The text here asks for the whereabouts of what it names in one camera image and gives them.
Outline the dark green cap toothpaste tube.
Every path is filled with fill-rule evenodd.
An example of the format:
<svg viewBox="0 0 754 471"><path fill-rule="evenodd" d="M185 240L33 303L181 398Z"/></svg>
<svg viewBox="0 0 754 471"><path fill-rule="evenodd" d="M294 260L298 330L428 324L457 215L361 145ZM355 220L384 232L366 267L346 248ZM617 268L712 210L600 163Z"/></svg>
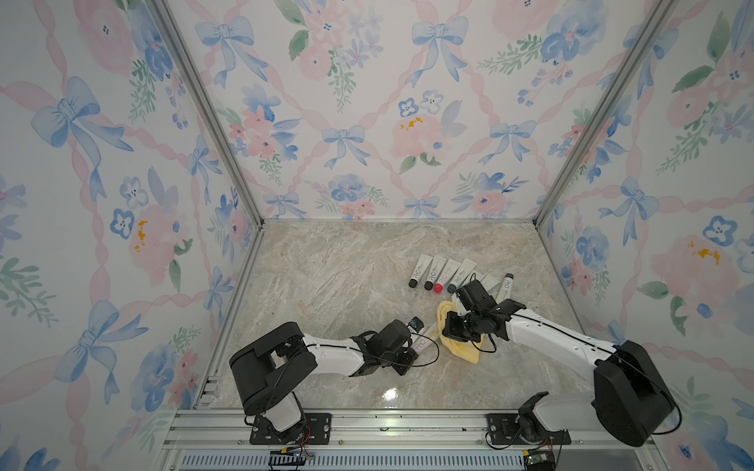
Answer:
<svg viewBox="0 0 754 471"><path fill-rule="evenodd" d="M453 294L458 288L463 285L463 282L474 271L476 263L468 258L463 259L463 263L459 265L458 270L455 272L453 278L446 286L446 291L449 294Z"/></svg>

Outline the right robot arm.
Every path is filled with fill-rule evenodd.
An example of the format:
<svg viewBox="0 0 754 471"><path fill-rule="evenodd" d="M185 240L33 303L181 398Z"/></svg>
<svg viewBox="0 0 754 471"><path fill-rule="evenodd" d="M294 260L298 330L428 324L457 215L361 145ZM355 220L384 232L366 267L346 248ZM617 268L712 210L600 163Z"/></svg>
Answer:
<svg viewBox="0 0 754 471"><path fill-rule="evenodd" d="M538 392L518 408L518 435L530 443L561 431L596 431L641 447L655 435L677 431L668 420L683 413L638 343L593 339L512 299L495 306L477 304L464 314L450 306L439 312L438 328L442 338L470 347L477 347L484 337L529 347L589 382L586 392Z"/></svg>

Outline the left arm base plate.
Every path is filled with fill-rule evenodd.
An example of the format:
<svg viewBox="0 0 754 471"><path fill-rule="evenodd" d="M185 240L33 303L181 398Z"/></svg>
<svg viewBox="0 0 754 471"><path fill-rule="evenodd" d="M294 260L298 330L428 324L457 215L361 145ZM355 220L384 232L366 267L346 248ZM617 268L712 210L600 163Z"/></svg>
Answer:
<svg viewBox="0 0 754 471"><path fill-rule="evenodd" d="M330 413L306 412L304 418L285 432L277 431L272 422L264 417L255 417L251 423L251 445L328 445L332 432Z"/></svg>

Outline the black cap toothpaste tube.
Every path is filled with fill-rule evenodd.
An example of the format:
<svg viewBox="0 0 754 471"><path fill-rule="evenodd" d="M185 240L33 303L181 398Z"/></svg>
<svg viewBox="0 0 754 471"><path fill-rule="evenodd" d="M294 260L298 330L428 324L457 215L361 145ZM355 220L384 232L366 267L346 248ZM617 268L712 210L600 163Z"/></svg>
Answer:
<svg viewBox="0 0 754 471"><path fill-rule="evenodd" d="M447 261L448 259L446 257L440 255L434 256L432 258L429 265L429 270L427 272L426 280L423 285L426 290L434 290L434 287L437 284L437 280L442 274Z"/></svg>

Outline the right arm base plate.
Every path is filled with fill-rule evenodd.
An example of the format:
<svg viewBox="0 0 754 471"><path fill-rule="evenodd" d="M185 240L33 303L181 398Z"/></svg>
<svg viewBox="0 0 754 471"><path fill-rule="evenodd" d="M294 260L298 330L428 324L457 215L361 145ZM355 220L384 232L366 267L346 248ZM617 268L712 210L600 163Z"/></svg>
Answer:
<svg viewBox="0 0 754 471"><path fill-rule="evenodd" d="M571 435L565 430L551 432L531 414L521 417L518 412L497 412L485 416L487 442L493 447L505 445L570 445Z"/></svg>

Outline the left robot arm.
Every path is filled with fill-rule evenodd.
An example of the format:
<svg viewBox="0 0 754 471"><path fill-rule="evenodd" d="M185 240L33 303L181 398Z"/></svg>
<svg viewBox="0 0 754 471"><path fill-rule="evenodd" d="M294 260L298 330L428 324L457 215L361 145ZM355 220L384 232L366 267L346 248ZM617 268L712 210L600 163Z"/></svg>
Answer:
<svg viewBox="0 0 754 471"><path fill-rule="evenodd" d="M287 322L234 353L229 366L245 415L267 435L290 442L304 431L306 414L296 387L311 375L359 378L380 368L404 376L418 354L412 346L423 322L394 320L381 331L366 331L346 340L306 335Z"/></svg>

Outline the yellow cleaning cloth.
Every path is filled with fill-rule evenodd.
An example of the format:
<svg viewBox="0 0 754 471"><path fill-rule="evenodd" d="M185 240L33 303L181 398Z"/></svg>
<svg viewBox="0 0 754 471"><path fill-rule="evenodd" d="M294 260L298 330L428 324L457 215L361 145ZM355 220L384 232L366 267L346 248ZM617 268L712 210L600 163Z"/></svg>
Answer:
<svg viewBox="0 0 754 471"><path fill-rule="evenodd" d="M461 341L454 341L446 337L443 333L448 314L456 311L456 305L449 300L444 300L438 305L436 316L439 340L445 345L445 347L447 347L447 349L449 349L449 352L452 355L455 355L470 364L477 364L479 363L481 355L480 348L482 347L482 343L471 343L470 341L462 343Z"/></svg>

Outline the pink cap toothpaste tube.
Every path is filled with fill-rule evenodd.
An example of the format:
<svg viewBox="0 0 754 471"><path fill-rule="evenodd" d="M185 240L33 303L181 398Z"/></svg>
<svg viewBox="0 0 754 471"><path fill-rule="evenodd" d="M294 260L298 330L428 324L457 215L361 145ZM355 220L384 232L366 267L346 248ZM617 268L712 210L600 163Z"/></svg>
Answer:
<svg viewBox="0 0 754 471"><path fill-rule="evenodd" d="M451 280L454 278L457 270L459 270L459 267L461 267L461 263L455 261L454 259L446 260L446 263L433 288L436 294L441 294L441 292L443 292L445 286L447 286L447 284L449 284L449 282L451 282Z"/></svg>
<svg viewBox="0 0 754 471"><path fill-rule="evenodd" d="M434 349L439 340L437 323L425 326L418 334L412 336L412 350L417 355L422 355L426 349Z"/></svg>

